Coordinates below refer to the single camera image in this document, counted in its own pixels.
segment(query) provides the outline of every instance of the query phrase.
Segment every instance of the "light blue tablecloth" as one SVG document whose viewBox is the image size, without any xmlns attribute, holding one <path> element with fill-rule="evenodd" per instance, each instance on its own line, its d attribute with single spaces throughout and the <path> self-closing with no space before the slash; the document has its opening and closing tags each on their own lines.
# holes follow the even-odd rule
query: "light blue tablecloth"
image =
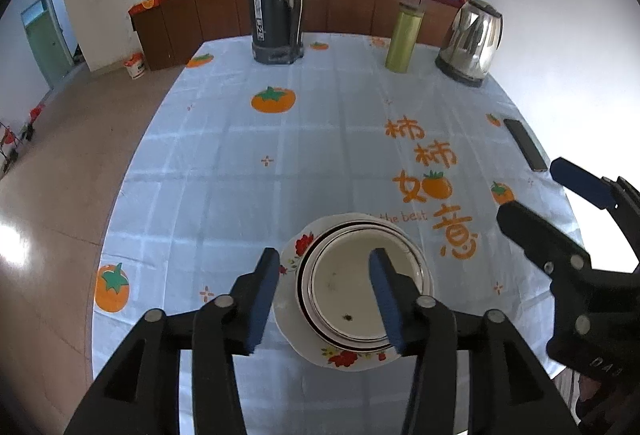
<svg viewBox="0 0 640 435">
<path fill-rule="evenodd" d="M 472 89 L 445 77 L 434 48 L 417 45 L 409 72 L 399 75 L 384 68 L 386 42 L 305 36 L 306 45 L 315 41 L 328 49 L 307 47 L 291 66 L 255 62 L 248 37 L 208 42 L 198 54 L 213 61 L 178 77 L 111 216 L 100 262 L 122 263 L 130 296 L 116 313 L 94 306 L 94 374 L 146 310 L 198 308 L 251 271 L 265 246 L 281 249 L 305 224 L 345 212 L 402 227 L 426 255 L 437 298 L 469 313 L 500 308 L 557 373 L 545 354 L 549 279 L 499 232 L 496 199 L 513 193 L 581 243 L 580 233 L 564 190 L 548 173 L 533 173 L 506 127 L 492 123 L 491 116 L 523 120 L 518 109 L 492 78 Z M 293 90 L 293 107 L 252 108 L 269 86 Z M 450 181 L 452 196 L 429 195 L 447 192 L 425 177 L 431 172 Z M 411 358 L 357 373 L 316 367 L 291 349 L 271 315 L 255 354 L 236 358 L 248 432 L 398 433 L 413 367 Z M 460 401 L 460 430 L 466 415 Z M 180 369 L 183 433 L 193 432 L 191 422 L 188 352 Z"/>
</svg>

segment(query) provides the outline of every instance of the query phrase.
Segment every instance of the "floor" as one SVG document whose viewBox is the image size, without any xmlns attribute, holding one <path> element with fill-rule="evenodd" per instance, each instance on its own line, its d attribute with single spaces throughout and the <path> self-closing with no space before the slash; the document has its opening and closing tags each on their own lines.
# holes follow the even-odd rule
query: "floor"
<svg viewBox="0 0 640 435">
<path fill-rule="evenodd" d="M 137 80 L 124 69 L 79 73 L 47 102 L 33 143 L 0 181 L 2 388 L 43 434 L 63 432 L 91 382 L 89 310 L 104 232 L 180 70 Z"/>
</svg>

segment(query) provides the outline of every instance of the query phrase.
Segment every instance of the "thermos handle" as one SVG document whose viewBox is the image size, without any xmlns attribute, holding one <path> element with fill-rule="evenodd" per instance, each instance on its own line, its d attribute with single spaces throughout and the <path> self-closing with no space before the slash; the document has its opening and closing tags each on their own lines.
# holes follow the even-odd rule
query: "thermos handle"
<svg viewBox="0 0 640 435">
<path fill-rule="evenodd" d="M 289 45 L 295 47 L 300 38 L 300 27 L 302 25 L 302 0 L 293 0 L 293 11 L 291 11 L 291 34 Z"/>
</svg>

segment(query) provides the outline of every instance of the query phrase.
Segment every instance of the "screw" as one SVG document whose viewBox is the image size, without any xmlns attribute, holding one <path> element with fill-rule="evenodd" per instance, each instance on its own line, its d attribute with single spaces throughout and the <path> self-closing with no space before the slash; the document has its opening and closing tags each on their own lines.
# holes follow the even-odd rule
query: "screw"
<svg viewBox="0 0 640 435">
<path fill-rule="evenodd" d="M 580 255 L 571 255 L 571 265 L 572 268 L 580 271 L 584 267 L 584 260 Z"/>
<path fill-rule="evenodd" d="M 418 307 L 422 307 L 423 309 L 433 309 L 436 306 L 435 298 L 427 295 L 418 296 L 418 298 L 416 298 L 415 300 L 415 303 Z"/>
<path fill-rule="evenodd" d="M 149 309 L 145 312 L 145 320 L 149 323 L 155 323 L 162 318 L 162 311 L 160 309 Z"/>
<path fill-rule="evenodd" d="M 505 319 L 504 312 L 498 309 L 491 309 L 486 316 L 494 323 L 502 323 Z"/>
<path fill-rule="evenodd" d="M 580 336 L 584 336 L 591 330 L 591 322 L 584 314 L 581 314 L 575 320 L 575 329 Z"/>
<path fill-rule="evenodd" d="M 213 298 L 213 303 L 216 304 L 216 307 L 226 309 L 227 307 L 231 307 L 235 302 L 232 296 L 228 294 L 221 294 L 220 296 Z"/>
</svg>

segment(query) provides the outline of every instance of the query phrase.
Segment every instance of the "smartphone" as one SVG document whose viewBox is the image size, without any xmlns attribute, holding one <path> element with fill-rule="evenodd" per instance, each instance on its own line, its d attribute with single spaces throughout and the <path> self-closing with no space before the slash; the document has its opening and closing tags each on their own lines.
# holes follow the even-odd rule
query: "smartphone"
<svg viewBox="0 0 640 435">
<path fill-rule="evenodd" d="M 513 139 L 516 140 L 520 151 L 527 160 L 527 163 L 529 163 L 529 167 L 533 171 L 547 171 L 549 168 L 524 125 L 517 120 L 508 119 L 504 120 L 504 124 L 513 136 Z"/>
</svg>

